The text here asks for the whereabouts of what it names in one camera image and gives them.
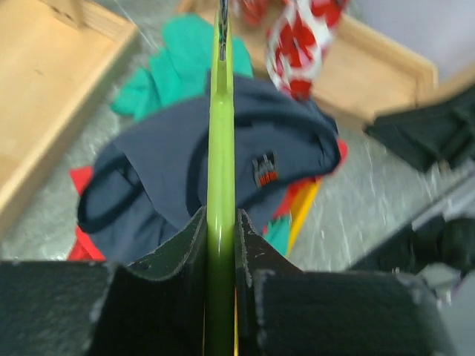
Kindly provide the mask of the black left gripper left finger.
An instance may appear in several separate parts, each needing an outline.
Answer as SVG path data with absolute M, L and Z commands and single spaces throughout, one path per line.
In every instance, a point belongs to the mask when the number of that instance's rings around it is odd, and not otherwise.
M 200 355 L 206 289 L 206 209 L 142 258 L 130 287 L 130 355 Z

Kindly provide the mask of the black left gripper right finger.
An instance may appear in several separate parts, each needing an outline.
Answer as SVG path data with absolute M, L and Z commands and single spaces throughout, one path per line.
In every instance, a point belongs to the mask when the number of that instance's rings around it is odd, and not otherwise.
M 240 355 L 303 355 L 304 273 L 255 230 L 237 211 L 235 282 Z

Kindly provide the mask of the lime green hanger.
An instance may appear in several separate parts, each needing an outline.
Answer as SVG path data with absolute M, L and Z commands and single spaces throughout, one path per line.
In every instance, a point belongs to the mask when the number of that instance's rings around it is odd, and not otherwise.
M 235 118 L 229 3 L 214 21 L 207 183 L 205 355 L 235 350 Z

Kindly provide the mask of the navy blue tank top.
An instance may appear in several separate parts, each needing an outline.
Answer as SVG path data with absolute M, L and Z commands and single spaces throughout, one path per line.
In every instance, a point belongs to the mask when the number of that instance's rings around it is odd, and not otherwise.
M 107 260 L 130 264 L 182 230 L 206 204 L 208 94 L 166 108 L 108 143 L 79 201 L 79 227 Z M 331 173 L 338 130 L 312 101 L 234 78 L 236 204 L 262 230 L 289 185 Z

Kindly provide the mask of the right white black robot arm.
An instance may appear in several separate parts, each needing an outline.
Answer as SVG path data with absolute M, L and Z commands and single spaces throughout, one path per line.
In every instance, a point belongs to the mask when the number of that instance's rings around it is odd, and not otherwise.
M 365 257 L 353 270 L 424 278 L 460 355 L 474 354 L 474 86 L 432 105 L 380 116 L 366 134 L 422 173 L 469 175 Z

